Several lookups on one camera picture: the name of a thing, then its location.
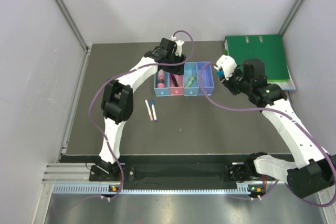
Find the purple cap black highlighter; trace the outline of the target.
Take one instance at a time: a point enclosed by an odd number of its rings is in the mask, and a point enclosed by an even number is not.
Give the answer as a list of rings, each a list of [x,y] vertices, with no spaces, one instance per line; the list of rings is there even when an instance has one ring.
[[[178,82],[174,74],[171,74],[171,79],[175,87],[178,87]]]

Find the blue cap black highlighter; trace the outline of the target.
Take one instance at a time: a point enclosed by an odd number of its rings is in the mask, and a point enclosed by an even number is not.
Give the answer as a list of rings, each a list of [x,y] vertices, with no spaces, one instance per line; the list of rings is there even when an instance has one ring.
[[[217,70],[216,74],[218,75],[219,78],[223,78],[223,76],[224,76],[223,70]]]

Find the pink lid pen jar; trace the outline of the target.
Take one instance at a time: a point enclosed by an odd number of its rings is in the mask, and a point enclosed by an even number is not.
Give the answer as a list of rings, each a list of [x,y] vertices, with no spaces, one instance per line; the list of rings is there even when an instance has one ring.
[[[157,73],[157,88],[165,88],[165,72],[162,69]]]

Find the green glitter glue tube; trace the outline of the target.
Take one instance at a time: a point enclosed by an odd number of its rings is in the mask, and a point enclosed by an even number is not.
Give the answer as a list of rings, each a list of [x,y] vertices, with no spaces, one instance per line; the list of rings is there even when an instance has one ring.
[[[196,80],[196,78],[194,76],[190,76],[186,85],[185,85],[185,87],[190,88],[195,80]]]

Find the sky blue plastic bin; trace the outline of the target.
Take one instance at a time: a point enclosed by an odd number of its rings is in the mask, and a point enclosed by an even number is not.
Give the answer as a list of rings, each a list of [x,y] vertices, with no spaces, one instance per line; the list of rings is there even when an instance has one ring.
[[[154,76],[154,93],[157,97],[168,97],[170,96],[170,81],[169,81],[169,73],[165,72],[165,88],[157,88],[157,74]]]

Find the pink plastic bin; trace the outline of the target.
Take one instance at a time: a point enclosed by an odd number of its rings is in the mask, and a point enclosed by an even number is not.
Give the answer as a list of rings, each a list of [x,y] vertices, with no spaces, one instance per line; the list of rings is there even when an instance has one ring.
[[[183,75],[176,75],[176,74],[170,74],[170,96],[176,96],[176,95],[184,95],[184,76]]]

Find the light blue plastic bin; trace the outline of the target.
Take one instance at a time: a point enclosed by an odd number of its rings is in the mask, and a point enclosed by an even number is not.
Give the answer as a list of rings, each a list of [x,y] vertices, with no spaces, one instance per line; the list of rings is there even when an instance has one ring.
[[[186,88],[185,85],[190,76],[194,76],[196,80],[193,82],[190,88]],[[184,65],[184,96],[197,96],[199,91],[198,77],[197,77],[197,64],[195,62],[189,62]]]

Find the purple-blue plastic bin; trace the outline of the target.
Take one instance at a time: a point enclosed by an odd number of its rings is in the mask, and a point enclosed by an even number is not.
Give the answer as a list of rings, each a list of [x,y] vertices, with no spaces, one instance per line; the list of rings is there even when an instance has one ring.
[[[214,80],[213,80],[213,73],[212,73],[212,66],[208,65],[204,68],[204,71],[202,71],[202,68],[209,64],[209,62],[197,62],[197,76],[199,80],[199,91],[198,95],[204,95],[202,89],[201,89],[201,84],[200,84],[200,78],[202,81],[203,88],[205,90],[205,93],[207,95],[212,95],[214,93]]]

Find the white marker orange cap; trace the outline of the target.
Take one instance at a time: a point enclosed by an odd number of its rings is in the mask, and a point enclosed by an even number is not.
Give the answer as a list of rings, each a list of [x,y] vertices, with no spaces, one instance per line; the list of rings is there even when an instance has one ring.
[[[152,115],[151,108],[150,108],[150,105],[147,99],[145,99],[145,105],[146,105],[150,120],[153,121],[154,120],[153,115]]]

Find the white marker blue cap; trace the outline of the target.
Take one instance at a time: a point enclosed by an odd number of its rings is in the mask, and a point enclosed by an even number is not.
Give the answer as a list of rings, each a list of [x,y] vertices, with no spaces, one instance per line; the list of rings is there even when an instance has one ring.
[[[155,122],[157,122],[157,114],[156,114],[156,109],[155,109],[155,103],[154,100],[151,100],[151,108],[152,108],[152,113],[153,113],[153,119]]]

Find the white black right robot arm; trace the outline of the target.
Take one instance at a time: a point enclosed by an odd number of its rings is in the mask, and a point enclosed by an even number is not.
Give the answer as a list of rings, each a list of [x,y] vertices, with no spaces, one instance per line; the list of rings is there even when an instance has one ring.
[[[232,57],[223,55],[215,69],[221,83],[232,94],[247,95],[277,130],[293,157],[289,162],[267,153],[253,153],[244,161],[247,178],[256,180],[262,175],[270,176],[286,183],[299,198],[335,185],[335,156],[314,143],[283,89],[268,82],[261,60],[248,59],[239,66]]]

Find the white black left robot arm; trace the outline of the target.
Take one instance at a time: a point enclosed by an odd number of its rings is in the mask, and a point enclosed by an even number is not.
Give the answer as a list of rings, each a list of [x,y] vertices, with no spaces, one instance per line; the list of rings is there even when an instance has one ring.
[[[120,142],[126,121],[133,113],[133,93],[159,70],[182,75],[184,73],[184,41],[162,38],[160,44],[144,54],[127,73],[110,79],[103,89],[101,109],[104,118],[103,145],[96,166],[107,180],[122,179]]]

